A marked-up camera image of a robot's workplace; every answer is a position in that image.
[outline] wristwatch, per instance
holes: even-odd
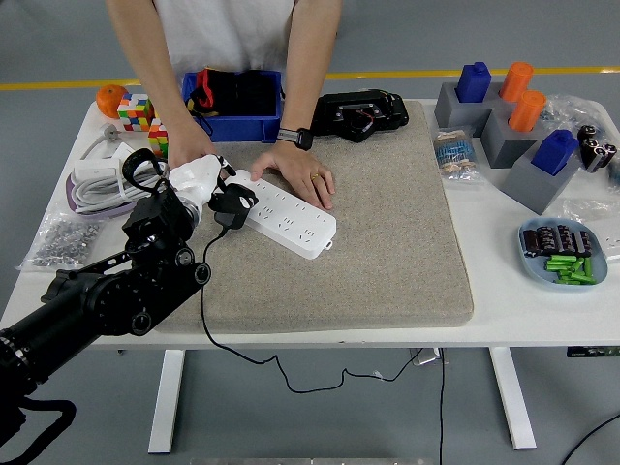
[[[305,128],[299,128],[296,131],[280,128],[277,139],[292,142],[301,150],[310,150],[313,136],[310,130]]]

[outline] white table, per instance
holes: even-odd
[[[431,127],[436,126],[434,100],[424,104]],[[606,117],[607,130],[620,140],[620,134]],[[87,112],[76,142],[48,210],[65,202],[64,182],[73,161],[98,137],[106,119],[93,104]],[[147,146],[145,135],[127,135],[134,148]],[[491,170],[481,156],[480,170],[491,182],[462,185],[445,182],[449,208],[469,275],[474,300],[474,316],[460,327],[421,327],[375,330],[334,330],[281,334],[217,334],[219,342],[238,349],[285,348],[410,348],[410,347],[488,347],[504,401],[515,449],[532,449],[536,442],[525,403],[512,364],[509,347],[540,346],[613,346],[620,345],[620,264],[611,264],[605,281],[579,292],[551,290],[530,278],[517,247],[517,230],[537,217],[528,208],[500,192],[493,182],[506,176],[507,170]],[[564,193],[549,208],[558,211],[564,199],[610,200],[605,187],[605,172],[580,171]],[[99,258],[119,252],[125,242],[120,226],[125,218],[109,222],[98,239],[94,253]],[[8,327],[41,306],[52,279],[49,273],[22,272],[0,321]],[[149,451],[170,451],[176,399],[185,350],[213,346],[201,334],[173,334],[152,330],[145,336],[101,337],[91,347],[100,349],[166,349],[160,395],[156,407]]]

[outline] power cord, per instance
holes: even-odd
[[[71,173],[71,200],[76,205],[76,213],[92,214],[112,210],[126,203],[136,202],[148,197],[148,192],[131,185],[122,174],[122,153],[110,158],[86,161],[93,149],[103,141],[118,140],[120,132],[113,124],[106,123],[99,128],[100,135],[90,144],[76,162]],[[131,147],[122,144],[117,152],[123,151],[123,146],[130,151]],[[167,164],[161,161],[160,168],[165,171]],[[147,188],[153,188],[160,175],[152,166],[142,165],[136,168],[136,181]]]
[[[202,260],[206,262],[206,254],[207,251],[209,249],[209,247],[211,245],[213,245],[216,241],[218,241],[219,239],[221,239],[222,237],[224,237],[224,235],[226,235],[226,233],[228,232],[228,228],[226,226],[224,226],[224,228],[222,229],[222,231],[220,232],[220,234],[215,237],[213,240],[211,240],[208,244],[206,244],[206,247],[204,247],[204,252],[202,253]],[[352,373],[350,372],[347,368],[344,368],[340,374],[340,383],[336,386],[332,386],[332,387],[318,387],[315,389],[307,389],[307,390],[299,390],[299,389],[295,389],[291,386],[291,382],[289,381],[289,377],[286,374],[286,372],[284,371],[284,368],[282,367],[282,364],[280,363],[280,358],[278,357],[278,355],[274,355],[270,358],[267,358],[265,360],[254,360],[253,358],[250,358],[244,354],[242,354],[241,352],[236,351],[235,349],[225,346],[224,344],[220,344],[219,342],[217,342],[215,339],[213,339],[213,336],[211,336],[211,333],[209,332],[209,329],[206,325],[206,318],[204,315],[204,287],[201,287],[201,321],[202,321],[202,328],[204,329],[204,333],[206,334],[206,337],[208,337],[209,341],[211,342],[211,344],[213,344],[215,347],[219,348],[219,349],[223,349],[227,352],[230,352],[231,354],[235,354],[237,357],[243,358],[246,361],[249,361],[250,363],[253,363],[255,365],[266,365],[270,362],[272,362],[273,360],[275,360],[276,364],[278,365],[278,368],[280,369],[280,373],[282,373],[282,376],[284,377],[284,381],[286,382],[287,388],[289,389],[290,392],[293,392],[295,394],[309,394],[311,392],[319,392],[319,391],[324,391],[324,390],[335,390],[338,389],[340,387],[342,387],[345,383],[345,375],[349,375],[352,378],[372,378],[375,380],[380,380],[380,381],[386,381],[388,383],[393,383],[394,381],[396,381],[398,379],[398,377],[402,374],[403,371],[405,371],[405,368],[407,368],[407,366],[412,363],[414,361],[414,359],[419,355],[419,353],[422,351],[422,349],[419,349],[415,355],[413,355],[408,361],[407,363],[405,363],[403,365],[403,367],[400,369],[400,371],[398,372],[398,374],[396,374],[396,376],[394,376],[393,378],[384,378],[382,376],[377,376],[377,375],[368,375],[368,374],[357,374],[357,373]]]
[[[571,456],[573,456],[573,454],[576,452],[577,449],[579,449],[579,447],[585,443],[585,441],[592,436],[594,433],[596,433],[598,430],[600,430],[601,428],[603,428],[605,425],[610,424],[612,421],[615,421],[617,419],[620,419],[620,414],[604,421],[603,423],[601,423],[599,426],[597,426],[596,428],[594,428],[592,431],[590,431],[588,434],[586,434],[583,439],[581,441],[579,441],[577,443],[577,445],[569,452],[569,454],[566,456],[566,458],[564,460],[562,460],[562,465],[566,465],[566,463],[569,461],[569,458],[571,458]]]
[[[446,387],[446,359],[444,349],[439,349],[442,361],[442,388],[439,394],[439,465],[444,463],[444,388]]]
[[[162,162],[160,167],[164,170],[166,164]],[[118,169],[114,171],[115,176],[96,177],[82,181],[78,181],[72,173],[71,179],[74,187],[71,191],[71,198],[76,204],[76,213],[88,214],[110,210],[150,196],[148,192],[132,186],[123,178],[120,160]],[[136,181],[149,188],[154,188],[160,177],[150,165],[142,165],[135,171]]]

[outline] gray holder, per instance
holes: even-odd
[[[532,164],[543,138],[532,145],[512,166],[501,191],[542,215],[562,193],[581,163],[573,154],[567,164],[555,175]]]
[[[507,109],[512,111],[516,104],[506,102],[499,95],[503,82],[491,82],[484,100],[479,103],[462,104],[456,96],[458,82],[444,82],[439,92],[435,118],[440,128],[453,128],[456,126],[472,126],[473,137],[479,138],[486,125],[489,114],[494,109]]]
[[[544,127],[539,121],[529,133],[515,131],[508,125],[511,115],[511,109],[491,111],[480,136],[491,168],[511,168],[534,143],[546,137]]]

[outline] table leg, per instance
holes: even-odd
[[[502,396],[512,446],[518,449],[535,449],[536,440],[530,418],[527,415],[521,385],[516,376],[510,347],[491,347],[491,360]]]
[[[185,351],[166,351],[159,381],[148,453],[170,453]]]

